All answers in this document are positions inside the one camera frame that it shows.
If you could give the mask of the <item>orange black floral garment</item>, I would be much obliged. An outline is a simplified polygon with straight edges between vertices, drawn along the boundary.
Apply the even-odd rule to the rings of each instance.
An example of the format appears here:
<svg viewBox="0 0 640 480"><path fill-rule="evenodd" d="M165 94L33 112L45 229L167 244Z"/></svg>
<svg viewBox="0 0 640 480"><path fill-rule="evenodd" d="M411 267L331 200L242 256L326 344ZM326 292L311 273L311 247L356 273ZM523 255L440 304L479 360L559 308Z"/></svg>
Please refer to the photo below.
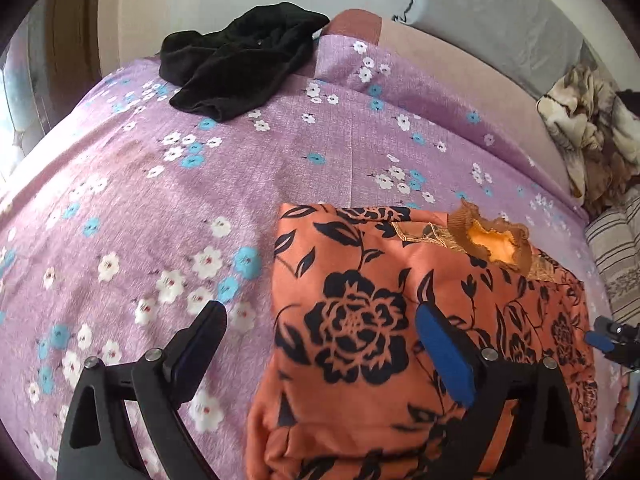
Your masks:
<svg viewBox="0 0 640 480"><path fill-rule="evenodd" d="M596 474L598 384L584 284L525 226L406 207L281 207L274 349L247 419L252 479L422 479L463 417L420 343L433 301L478 348L558 363Z"/></svg>

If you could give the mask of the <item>grey pillow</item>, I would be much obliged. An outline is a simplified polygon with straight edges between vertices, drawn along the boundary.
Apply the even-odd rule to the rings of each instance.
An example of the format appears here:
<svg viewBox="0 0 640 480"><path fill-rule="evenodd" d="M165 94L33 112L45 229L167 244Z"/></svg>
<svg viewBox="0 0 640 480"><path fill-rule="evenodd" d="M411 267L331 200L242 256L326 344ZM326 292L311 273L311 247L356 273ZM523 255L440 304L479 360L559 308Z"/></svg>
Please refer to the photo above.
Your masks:
<svg viewBox="0 0 640 480"><path fill-rule="evenodd" d="M409 0L393 20L479 58L538 99L596 54L551 0Z"/></svg>

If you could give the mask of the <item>pink beige quilted mattress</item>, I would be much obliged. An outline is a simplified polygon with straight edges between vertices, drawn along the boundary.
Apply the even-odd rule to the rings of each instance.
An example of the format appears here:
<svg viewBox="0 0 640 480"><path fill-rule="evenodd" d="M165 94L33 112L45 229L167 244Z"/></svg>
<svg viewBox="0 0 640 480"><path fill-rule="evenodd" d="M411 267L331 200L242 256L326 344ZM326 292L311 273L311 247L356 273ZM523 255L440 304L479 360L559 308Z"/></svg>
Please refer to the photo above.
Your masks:
<svg viewBox="0 0 640 480"><path fill-rule="evenodd" d="M361 9L337 14L324 36L346 36L380 47L430 77L498 129L525 155L518 169L556 194L570 194L561 156L536 111L536 101L515 82L478 58L426 32Z"/></svg>

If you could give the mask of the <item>purple floral bed sheet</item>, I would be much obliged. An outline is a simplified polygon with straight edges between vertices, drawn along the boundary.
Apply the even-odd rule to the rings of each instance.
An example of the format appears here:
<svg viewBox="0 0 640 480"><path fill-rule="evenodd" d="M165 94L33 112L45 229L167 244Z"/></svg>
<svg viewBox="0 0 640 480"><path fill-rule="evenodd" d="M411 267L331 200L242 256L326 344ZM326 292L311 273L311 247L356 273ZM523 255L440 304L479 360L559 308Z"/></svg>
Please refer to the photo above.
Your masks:
<svg viewBox="0 0 640 480"><path fill-rule="evenodd" d="M247 419L274 349L281 207L406 207L525 226L608 310L586 217L518 169L519 148L409 63L346 36L267 104L230 122L175 110L156 58L116 70L34 149L1 211L1 420L54 479L85 360L140 358L210 300L228 327L181 417L219 477L247 479ZM613 442L620 372L593 352L597 477Z"/></svg>

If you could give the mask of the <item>black crumpled garment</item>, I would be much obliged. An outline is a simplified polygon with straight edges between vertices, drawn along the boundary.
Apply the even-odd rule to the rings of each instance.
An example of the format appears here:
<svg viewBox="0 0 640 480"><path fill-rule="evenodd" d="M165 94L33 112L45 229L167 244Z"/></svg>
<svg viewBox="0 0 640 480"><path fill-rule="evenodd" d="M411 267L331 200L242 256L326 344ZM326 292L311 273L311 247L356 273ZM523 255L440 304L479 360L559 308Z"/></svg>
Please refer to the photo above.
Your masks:
<svg viewBox="0 0 640 480"><path fill-rule="evenodd" d="M169 104L215 122L267 103L314 53L330 19L294 3L255 6L218 32L173 32L160 48L160 78L178 88Z"/></svg>

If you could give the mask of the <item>beige brown floral blanket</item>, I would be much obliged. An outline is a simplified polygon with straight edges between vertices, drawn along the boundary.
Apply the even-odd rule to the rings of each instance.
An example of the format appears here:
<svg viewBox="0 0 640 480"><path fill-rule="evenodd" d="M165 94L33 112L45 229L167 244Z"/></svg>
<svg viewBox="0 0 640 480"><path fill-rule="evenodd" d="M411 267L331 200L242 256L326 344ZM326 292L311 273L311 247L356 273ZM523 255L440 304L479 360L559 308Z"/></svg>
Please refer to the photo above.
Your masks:
<svg viewBox="0 0 640 480"><path fill-rule="evenodd" d="M577 64L536 104L570 179L570 194L596 218L639 181L639 114L625 92Z"/></svg>

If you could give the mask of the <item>stained glass window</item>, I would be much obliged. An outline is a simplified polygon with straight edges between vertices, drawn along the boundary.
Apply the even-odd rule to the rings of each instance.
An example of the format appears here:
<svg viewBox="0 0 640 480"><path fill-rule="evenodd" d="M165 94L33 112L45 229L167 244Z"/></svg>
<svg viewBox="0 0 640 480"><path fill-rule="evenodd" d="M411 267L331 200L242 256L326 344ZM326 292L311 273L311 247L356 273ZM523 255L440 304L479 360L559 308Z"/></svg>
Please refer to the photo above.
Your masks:
<svg viewBox="0 0 640 480"><path fill-rule="evenodd" d="M1 55L1 182L51 129L44 7L27 14Z"/></svg>

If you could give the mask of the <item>striped floral folded quilt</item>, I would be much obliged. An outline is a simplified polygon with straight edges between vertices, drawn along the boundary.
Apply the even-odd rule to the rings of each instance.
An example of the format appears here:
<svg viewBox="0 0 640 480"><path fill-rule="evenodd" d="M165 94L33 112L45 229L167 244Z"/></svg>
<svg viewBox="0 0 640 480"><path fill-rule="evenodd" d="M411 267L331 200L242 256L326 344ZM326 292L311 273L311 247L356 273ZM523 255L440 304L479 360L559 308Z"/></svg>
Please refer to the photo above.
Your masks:
<svg viewBox="0 0 640 480"><path fill-rule="evenodd" d="M615 322L639 324L639 187L593 220L586 240L605 284Z"/></svg>

